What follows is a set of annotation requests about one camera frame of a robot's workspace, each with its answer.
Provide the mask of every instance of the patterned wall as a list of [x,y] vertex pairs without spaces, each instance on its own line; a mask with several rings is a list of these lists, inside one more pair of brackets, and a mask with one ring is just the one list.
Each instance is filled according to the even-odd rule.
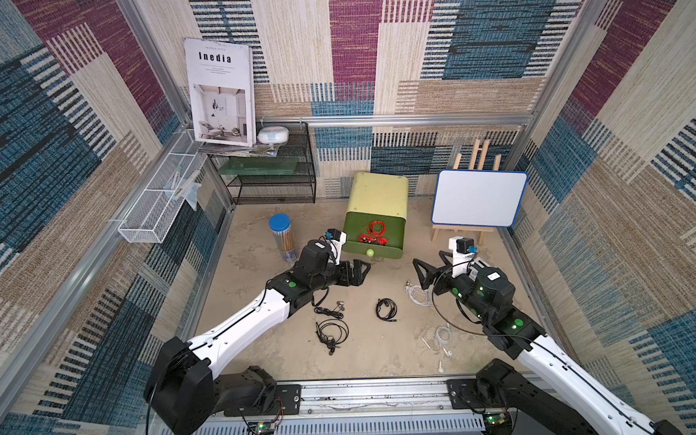
[[[138,3],[184,93],[182,38],[252,46],[261,118],[531,111],[581,1]],[[412,194],[432,194],[456,152],[491,137],[504,159],[518,129],[317,128],[317,196],[347,196],[356,171],[406,175]]]
[[513,228],[564,340],[696,434],[696,2],[610,0],[519,169]]
[[133,434],[162,344],[182,337],[226,210],[209,177],[162,244],[123,241],[0,425],[0,434]]
[[[0,0],[0,14],[2,365],[178,121],[115,0]],[[201,178],[165,244],[118,247],[0,433],[133,432],[220,225]]]
[[0,365],[177,127],[115,0],[0,0]]

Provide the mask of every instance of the metal frame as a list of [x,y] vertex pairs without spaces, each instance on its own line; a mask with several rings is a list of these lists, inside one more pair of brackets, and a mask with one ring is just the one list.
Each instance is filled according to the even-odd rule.
[[[298,166],[295,168],[295,172],[288,175],[235,175],[232,180],[226,184],[228,188],[239,189],[236,198],[232,200],[233,203],[236,205],[282,204],[286,203],[286,200],[290,200],[289,203],[310,203],[310,199],[312,204],[317,202],[317,172],[307,123],[274,122],[273,124],[287,127],[292,132],[290,133],[290,139],[287,144],[283,145],[278,150],[278,157],[292,157],[298,159]],[[295,193],[294,195],[286,194],[287,192],[284,191],[285,189],[276,191],[277,194],[273,196],[254,196],[253,194],[248,194],[249,191],[254,192],[254,188],[257,188],[256,191],[258,192],[260,189],[271,186],[285,187],[287,189],[297,187],[297,189],[301,191],[309,188],[311,194],[301,195],[299,194],[300,192],[292,192]]]
[[503,246],[512,260],[512,264],[517,271],[517,275],[522,281],[522,286],[524,287],[525,293],[529,296],[529,300],[532,302],[532,307],[534,311],[539,315],[539,323],[548,331],[548,333],[553,337],[554,340],[559,342],[558,331],[556,331],[555,326],[550,320],[548,311],[546,311],[546,306],[541,302],[541,297],[539,296],[539,289],[534,285],[534,281],[529,274],[529,271],[522,261],[517,245],[512,240],[512,236],[507,231],[507,228],[498,228],[498,236],[503,241]]
[[526,125],[532,121],[527,112],[435,113],[430,115],[361,116],[263,116],[264,122],[306,122],[310,127],[388,127],[419,125]]
[[200,320],[200,315],[203,313],[204,302],[208,297],[208,292],[210,291],[210,285],[213,282],[213,277],[215,276],[215,270],[217,269],[217,264],[222,255],[222,249],[225,246],[225,240],[227,239],[227,234],[230,232],[230,226],[232,225],[232,216],[234,212],[232,210],[228,211],[225,218],[220,226],[220,233],[215,241],[215,246],[210,254],[210,259],[203,272],[203,279],[200,282],[200,288],[196,299],[193,302],[193,312],[186,321],[186,325],[182,331],[182,337],[184,339],[189,339],[196,334],[196,327],[198,326],[198,321]]
[[514,170],[517,162],[522,156],[522,152],[529,143],[532,134],[537,128],[539,119],[543,118],[545,112],[548,110],[548,105],[551,103],[551,99],[558,92],[563,79],[568,75],[573,62],[578,57],[580,49],[587,41],[587,37],[590,30],[594,26],[594,23],[599,18],[602,13],[607,0],[585,0],[585,4],[580,9],[578,18],[576,19],[575,29],[573,33],[567,38],[567,46],[565,50],[560,54],[558,62],[555,68],[549,74],[548,81],[541,90],[537,103],[535,105],[534,114],[531,122],[528,123],[527,127],[521,131],[515,138],[515,142],[512,144],[512,149],[505,159],[503,164],[504,171]]
[[[136,185],[131,189],[130,193],[121,203],[111,219],[108,220],[104,229],[97,236],[97,239],[84,253],[82,259],[77,263],[77,266],[75,266],[46,308],[33,323],[22,343],[17,347],[15,353],[12,354],[3,365],[3,372],[0,373],[0,422],[4,420],[19,397],[19,394],[21,394],[24,387],[26,387],[33,373],[51,349],[58,335],[65,328],[73,312],[77,309],[77,306],[90,291],[92,285],[99,277],[100,272],[109,263],[119,243],[123,242],[123,238],[118,233],[120,222],[125,218],[131,207],[133,207],[140,192],[147,187],[155,171],[157,171],[162,161],[183,134],[187,133],[179,129],[169,138],[157,158],[155,158],[148,169],[140,176]],[[229,195],[223,195],[221,193],[221,197],[226,208],[230,209],[232,204],[229,201]],[[225,219],[227,228],[229,228],[231,218],[231,213],[228,213]],[[217,258],[220,256],[222,246],[227,237],[226,230],[223,232],[224,228],[225,222],[223,222],[223,228],[218,235],[213,250],[213,255],[217,254]],[[211,266],[211,264],[217,264],[217,259],[210,259],[205,272],[206,277],[201,284],[202,286],[209,286],[212,281],[214,266]],[[207,288],[202,287],[199,294],[207,294]]]
[[191,109],[186,98],[183,96],[179,86],[176,85],[172,78],[169,69],[166,67],[162,56],[159,54],[155,40],[152,39],[148,30],[143,14],[136,5],[135,0],[116,0],[118,7],[121,9],[123,17],[130,25],[131,31],[138,40],[140,48],[145,54],[145,58],[150,63],[152,71],[155,73],[159,85],[164,91],[169,104],[172,106],[174,113],[179,118],[179,122],[186,126],[191,124]]
[[[562,400],[551,386],[538,375],[531,372],[521,373],[529,382],[539,389]],[[278,385],[301,384],[302,400],[300,412],[296,416],[285,416],[284,425],[302,425],[306,423],[339,423],[345,418],[370,418],[372,422],[384,418],[418,417],[439,420],[456,416],[458,418],[475,417],[472,411],[453,411],[448,396],[447,381],[450,379],[472,379],[474,374],[443,374],[438,376],[385,377],[363,379],[326,379],[307,381],[279,381]],[[490,412],[503,412],[503,408],[490,408]],[[157,416],[151,415],[150,433],[171,435],[171,431]],[[243,424],[240,417],[224,417],[217,414],[209,417],[198,430],[200,433],[232,434],[230,428]],[[228,432],[216,428],[228,428]],[[400,433],[427,433],[427,431],[401,431]],[[143,422],[136,429],[137,434],[145,433]]]
[[[157,46],[143,20],[142,14],[134,0],[117,0],[118,5],[128,21],[131,30],[138,40],[141,49],[145,53],[151,68],[155,72],[160,85],[164,89],[165,96],[170,102],[174,112],[183,125],[191,123],[189,104],[182,95],[180,89],[162,59]],[[445,113],[431,115],[373,115],[373,116],[309,116],[309,117],[262,117],[261,122],[306,122],[311,127],[378,127],[378,126],[423,126],[423,125],[522,125],[522,130],[515,140],[510,155],[505,161],[504,168],[513,168],[521,153],[529,141],[536,122],[540,115],[548,108],[551,97],[556,92],[559,84],[566,75],[569,66],[577,56],[579,49],[587,39],[587,34],[601,13],[606,0],[586,0],[586,6],[580,10],[580,15],[574,32],[568,37],[568,45],[561,54],[558,64],[551,74],[547,85],[539,96],[535,113]],[[160,155],[150,165],[148,170],[139,178],[136,186],[118,208],[113,218],[107,223],[103,231],[85,252],[82,259],[73,269],[68,279],[61,285],[58,292],[49,302],[36,322],[26,334],[17,351],[8,359],[0,373],[0,422],[5,418],[19,394],[29,382],[35,370],[53,345],[58,334],[67,324],[70,316],[85,297],[91,285],[99,273],[108,263],[121,238],[118,234],[118,225],[125,212],[134,204],[140,192],[147,185],[159,167],[161,160],[174,144],[174,136],[168,141]],[[229,191],[223,198],[229,200]],[[214,274],[216,259],[219,258],[229,228],[231,213],[225,217],[223,226],[216,241],[213,257],[209,261],[205,271],[198,300],[205,300],[207,289]],[[185,331],[190,335],[200,317],[203,305],[196,307],[196,312],[191,316]]]

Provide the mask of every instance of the white wire basket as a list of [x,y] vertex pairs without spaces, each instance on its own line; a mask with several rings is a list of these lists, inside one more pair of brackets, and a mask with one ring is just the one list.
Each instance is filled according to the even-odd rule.
[[186,200],[178,196],[199,174],[206,155],[198,154],[191,131],[182,134],[140,193],[118,232],[130,243],[162,243]]

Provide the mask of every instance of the red cable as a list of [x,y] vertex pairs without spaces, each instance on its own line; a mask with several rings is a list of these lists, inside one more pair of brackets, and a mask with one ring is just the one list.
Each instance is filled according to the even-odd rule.
[[[375,231],[374,230],[374,225],[378,223],[382,225],[382,229],[380,231]],[[387,226],[384,225],[384,222],[382,221],[372,221],[370,222],[370,225],[367,227],[367,232],[369,235],[363,233],[358,236],[358,242],[363,242],[363,243],[371,243],[371,244],[380,244],[380,245],[386,245],[388,240],[385,237],[382,237],[387,231]]]

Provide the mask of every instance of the magazine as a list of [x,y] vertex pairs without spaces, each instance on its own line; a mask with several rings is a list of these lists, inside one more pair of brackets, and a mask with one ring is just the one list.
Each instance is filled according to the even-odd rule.
[[196,140],[252,146],[256,121],[251,48],[186,38],[184,53]]
[[266,145],[264,143],[255,143],[252,146],[204,143],[199,147],[198,152],[230,157],[275,157],[279,147],[280,144]]

